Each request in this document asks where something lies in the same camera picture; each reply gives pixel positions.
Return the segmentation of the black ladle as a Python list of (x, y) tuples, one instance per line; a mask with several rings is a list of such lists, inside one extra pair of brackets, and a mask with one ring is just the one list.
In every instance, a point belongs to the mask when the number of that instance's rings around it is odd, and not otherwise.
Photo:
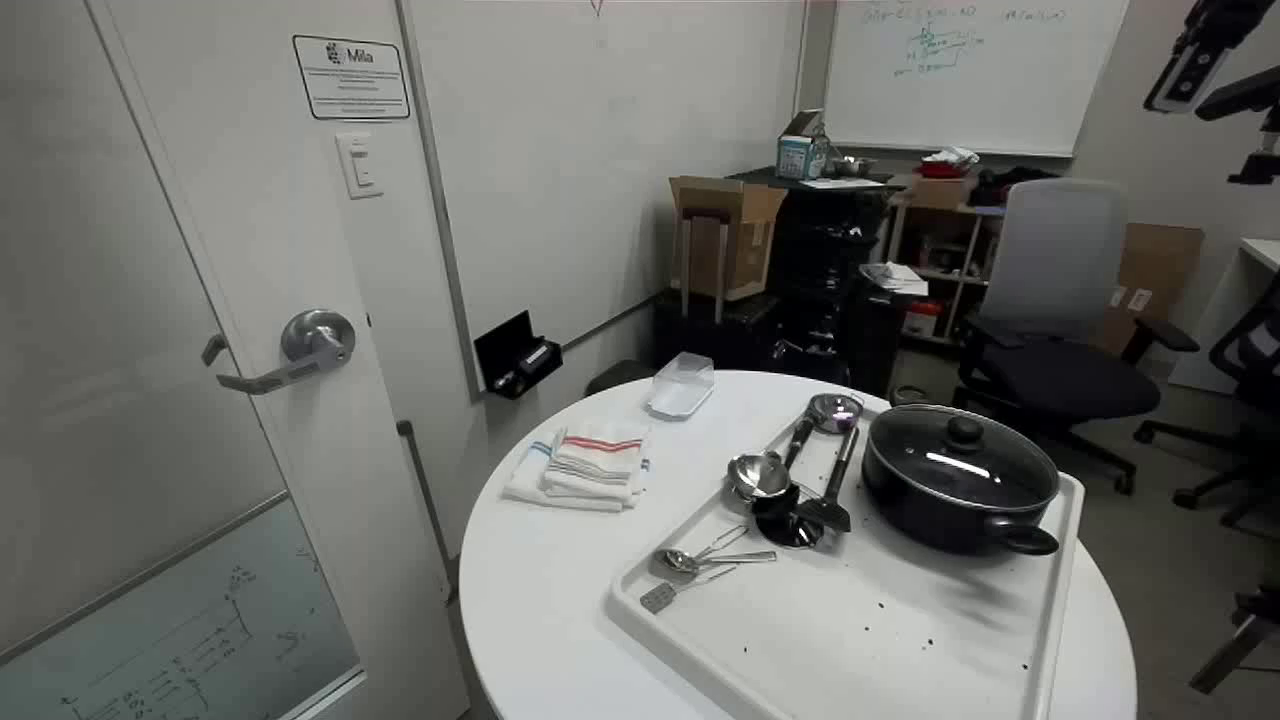
[(825, 523), (802, 510), (802, 486), (788, 475), (809, 436), (811, 428), (796, 426), (788, 446), (763, 457), (763, 475), (752, 499), (762, 536), (785, 549), (817, 549), (825, 541)]

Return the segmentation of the cardboard box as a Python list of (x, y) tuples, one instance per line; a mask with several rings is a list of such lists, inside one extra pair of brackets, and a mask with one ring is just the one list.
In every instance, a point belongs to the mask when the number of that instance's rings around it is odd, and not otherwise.
[(785, 189), (712, 175), (673, 175), (680, 297), (750, 299), (770, 287)]

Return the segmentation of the folded white red cloth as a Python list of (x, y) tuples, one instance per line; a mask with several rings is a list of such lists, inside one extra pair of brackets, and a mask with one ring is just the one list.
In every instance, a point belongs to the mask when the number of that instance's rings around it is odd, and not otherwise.
[(541, 510), (629, 513), (647, 493), (647, 432), (642, 426), (563, 426), (531, 440), (503, 497)]

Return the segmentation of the steel ladle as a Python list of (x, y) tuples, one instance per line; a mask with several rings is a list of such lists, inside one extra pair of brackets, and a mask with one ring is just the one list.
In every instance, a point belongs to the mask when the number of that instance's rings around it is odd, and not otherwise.
[(805, 440), (805, 426), (791, 422), (763, 453), (744, 453), (729, 463), (725, 489), (741, 505), (778, 499), (791, 489), (788, 457)]

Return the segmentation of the wall whiteboard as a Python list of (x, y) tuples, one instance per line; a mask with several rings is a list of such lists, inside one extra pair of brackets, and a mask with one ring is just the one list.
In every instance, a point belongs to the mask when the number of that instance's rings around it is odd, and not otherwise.
[(829, 136), (1074, 156), (1123, 18), (1130, 0), (836, 0)]

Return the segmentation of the glass pot lid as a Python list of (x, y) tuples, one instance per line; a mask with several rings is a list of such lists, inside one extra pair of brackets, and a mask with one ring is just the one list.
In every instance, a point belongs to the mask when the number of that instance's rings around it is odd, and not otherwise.
[(953, 404), (896, 404), (867, 428), (863, 486), (980, 513), (1042, 513), (1060, 475), (1025, 432)]

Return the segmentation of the black marker tray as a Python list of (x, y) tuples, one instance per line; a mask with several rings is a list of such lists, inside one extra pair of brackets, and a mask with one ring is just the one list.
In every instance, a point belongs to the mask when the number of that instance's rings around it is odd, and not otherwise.
[(563, 365), (563, 349), (531, 332), (531, 316), (518, 314), (478, 339), (486, 389), (518, 400)]

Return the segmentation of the grey black office chair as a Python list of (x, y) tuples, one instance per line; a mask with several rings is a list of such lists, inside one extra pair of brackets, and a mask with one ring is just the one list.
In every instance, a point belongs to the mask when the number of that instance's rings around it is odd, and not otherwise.
[(1196, 339), (1172, 319), (1141, 316), (1123, 353), (1093, 345), (1114, 314), (1123, 235), (1130, 210), (1117, 183), (1012, 183), (988, 291), (962, 332), (953, 400), (1114, 463), (1114, 489), (1131, 497), (1136, 463), (1083, 440), (1081, 426), (1153, 414), (1160, 389), (1141, 367), (1145, 353), (1196, 353)]

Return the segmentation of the white plastic tray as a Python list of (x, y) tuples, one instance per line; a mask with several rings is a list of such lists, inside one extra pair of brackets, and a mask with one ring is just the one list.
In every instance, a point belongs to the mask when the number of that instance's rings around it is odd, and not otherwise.
[(719, 582), (629, 561), (604, 614), (737, 720), (1049, 720), (1083, 489), (1060, 480), (1052, 555), (958, 555), (852, 493), (834, 553), (782, 549)]

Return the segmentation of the black cooking pot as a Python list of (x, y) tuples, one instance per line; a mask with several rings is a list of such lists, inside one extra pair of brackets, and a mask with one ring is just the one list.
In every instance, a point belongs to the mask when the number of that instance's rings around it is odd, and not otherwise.
[(1042, 513), (980, 513), (958, 510), (949, 499), (929, 499), (920, 493), (875, 493), (867, 489), (874, 510), (904, 536), (944, 549), (944, 553), (1021, 553), (1052, 555), (1060, 541), (1042, 527), (1052, 497)]

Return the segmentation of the white light switch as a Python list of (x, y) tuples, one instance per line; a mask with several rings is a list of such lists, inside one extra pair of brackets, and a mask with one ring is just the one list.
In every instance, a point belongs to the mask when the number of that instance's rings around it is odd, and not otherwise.
[(345, 189), (351, 199), (373, 199), (381, 198), (381, 174), (378, 174), (378, 153), (367, 132), (342, 132), (335, 136), (342, 170), (345, 170)]

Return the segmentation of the white door sign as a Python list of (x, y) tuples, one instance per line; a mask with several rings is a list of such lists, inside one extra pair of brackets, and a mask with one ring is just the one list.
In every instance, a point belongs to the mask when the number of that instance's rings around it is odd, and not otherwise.
[(298, 70), (316, 119), (409, 119), (406, 57), (395, 45), (298, 38)]

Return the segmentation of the steel strainer spoon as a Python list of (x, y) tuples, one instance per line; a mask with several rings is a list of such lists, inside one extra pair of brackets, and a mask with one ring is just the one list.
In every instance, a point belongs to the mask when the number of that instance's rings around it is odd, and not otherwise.
[(796, 457), (805, 453), (811, 432), (848, 440), (862, 416), (863, 416), (863, 404), (856, 395), (848, 395), (848, 391), (817, 391), (805, 404), (805, 414), (802, 414), (802, 422), (796, 422), (796, 428), (791, 428), (791, 436), (785, 446), (785, 463), (796, 463)]

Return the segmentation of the small metal spoon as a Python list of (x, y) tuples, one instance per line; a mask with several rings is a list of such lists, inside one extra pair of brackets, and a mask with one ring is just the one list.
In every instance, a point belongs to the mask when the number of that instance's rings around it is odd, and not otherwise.
[(737, 567), (737, 565), (752, 565), (752, 561), (778, 561), (778, 553), (774, 549), (757, 549), (757, 553), (733, 553), (733, 555), (693, 555), (693, 553), (680, 553), (680, 549), (656, 549), (647, 555), (647, 567), (656, 576), (670, 576), (670, 582), (700, 582), (712, 567)]

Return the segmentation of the black shelf unit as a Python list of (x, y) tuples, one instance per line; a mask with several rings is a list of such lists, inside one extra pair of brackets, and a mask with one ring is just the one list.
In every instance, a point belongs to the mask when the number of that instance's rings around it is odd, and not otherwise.
[(881, 241), (888, 189), (875, 181), (791, 183), (778, 218), (770, 291), (774, 365), (817, 379), (852, 379), (848, 297)]

